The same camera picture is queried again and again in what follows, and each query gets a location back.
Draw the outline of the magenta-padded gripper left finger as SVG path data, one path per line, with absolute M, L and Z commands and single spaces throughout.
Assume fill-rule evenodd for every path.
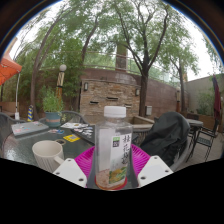
M 75 159 L 66 159 L 54 174 L 84 188 L 94 186 L 94 147 L 91 147 Z

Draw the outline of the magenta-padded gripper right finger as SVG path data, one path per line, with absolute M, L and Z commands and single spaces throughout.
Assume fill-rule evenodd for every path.
M 150 156 L 139 147 L 132 145 L 128 187 L 140 188 L 157 181 L 173 171 L 159 156 Z

